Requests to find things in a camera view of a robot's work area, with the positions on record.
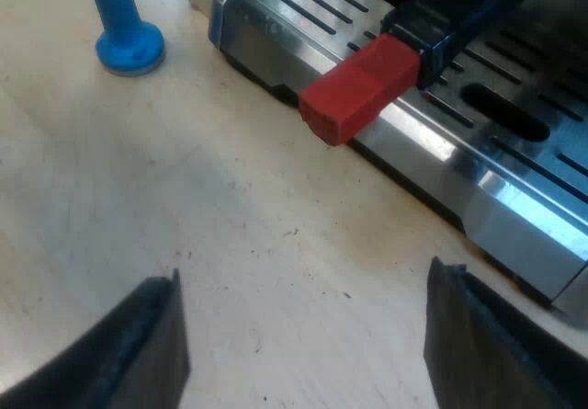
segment red block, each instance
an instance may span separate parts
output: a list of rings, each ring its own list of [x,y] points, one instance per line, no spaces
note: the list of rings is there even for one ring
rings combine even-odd
[[[382,34],[302,91],[302,119],[328,144],[344,144],[416,84],[420,67],[417,52]]]

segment light wood tabletop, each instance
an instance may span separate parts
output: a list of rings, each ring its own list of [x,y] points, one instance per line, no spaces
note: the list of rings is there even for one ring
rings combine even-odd
[[[0,391],[179,268],[183,408],[431,408],[433,256],[588,356],[457,230],[233,70],[187,0],[136,0],[167,57],[106,72],[93,0],[0,0]]]

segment wooden table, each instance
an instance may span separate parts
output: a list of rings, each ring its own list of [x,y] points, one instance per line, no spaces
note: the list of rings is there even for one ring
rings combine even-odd
[[[187,0],[136,0],[154,73],[98,63],[93,0],[0,0],[0,390],[148,276],[180,269],[184,408],[435,407],[433,256],[588,355],[479,250],[235,72]]]

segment blue cylindrical stand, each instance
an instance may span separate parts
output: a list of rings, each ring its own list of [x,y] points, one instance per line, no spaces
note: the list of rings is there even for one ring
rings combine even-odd
[[[95,0],[104,33],[96,42],[100,61],[114,74],[151,71],[164,58],[164,37],[141,20],[134,0]]]

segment metal base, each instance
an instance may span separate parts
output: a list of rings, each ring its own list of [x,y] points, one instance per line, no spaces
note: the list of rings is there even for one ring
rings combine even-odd
[[[393,3],[214,0],[209,36],[267,86],[298,93],[368,44]],[[533,19],[553,20],[561,8],[561,0],[525,3],[475,39],[437,84],[386,107],[356,141],[549,302],[588,321],[584,29],[550,31]]]

